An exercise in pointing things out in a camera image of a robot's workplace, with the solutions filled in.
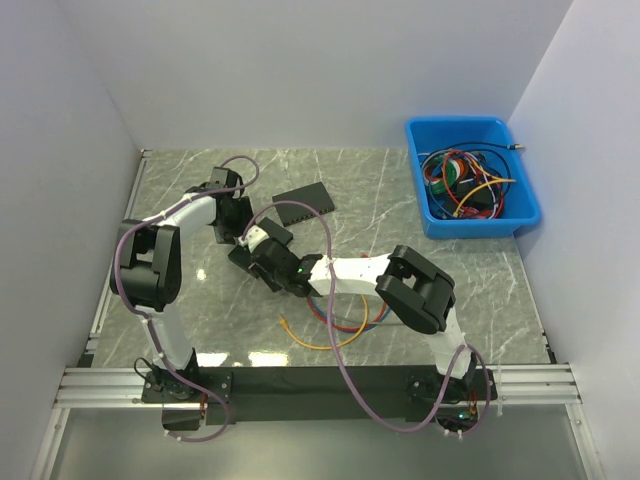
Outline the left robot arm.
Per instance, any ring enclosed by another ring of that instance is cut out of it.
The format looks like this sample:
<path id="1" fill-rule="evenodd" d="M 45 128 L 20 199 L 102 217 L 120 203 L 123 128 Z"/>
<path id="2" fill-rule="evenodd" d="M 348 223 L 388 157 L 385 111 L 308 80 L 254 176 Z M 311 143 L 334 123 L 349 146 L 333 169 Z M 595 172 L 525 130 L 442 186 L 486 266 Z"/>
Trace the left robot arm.
<path id="1" fill-rule="evenodd" d="M 239 173 L 215 167 L 210 180 L 190 188 L 169 208 L 118 230 L 110 288 L 137 315 L 153 348 L 150 387 L 180 402 L 201 388 L 195 350 L 175 300 L 182 284 L 182 244 L 210 226 L 219 244 L 233 245 L 253 216 Z"/>

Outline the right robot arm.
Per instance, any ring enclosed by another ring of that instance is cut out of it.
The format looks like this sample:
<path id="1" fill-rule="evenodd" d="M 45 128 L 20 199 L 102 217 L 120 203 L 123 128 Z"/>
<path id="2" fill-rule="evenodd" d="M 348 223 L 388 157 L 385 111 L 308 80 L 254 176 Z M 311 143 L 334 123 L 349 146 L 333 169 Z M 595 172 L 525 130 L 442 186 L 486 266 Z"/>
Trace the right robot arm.
<path id="1" fill-rule="evenodd" d="M 298 297 L 335 293 L 381 298 L 405 326 L 427 336 L 443 393 L 461 399 L 473 390 L 475 376 L 467 366 L 448 368 L 466 343 L 454 308 L 455 282 L 414 249 L 399 245 L 377 257 L 331 260 L 320 254 L 299 258 L 269 237 L 250 240 L 247 248 L 266 280 Z"/>

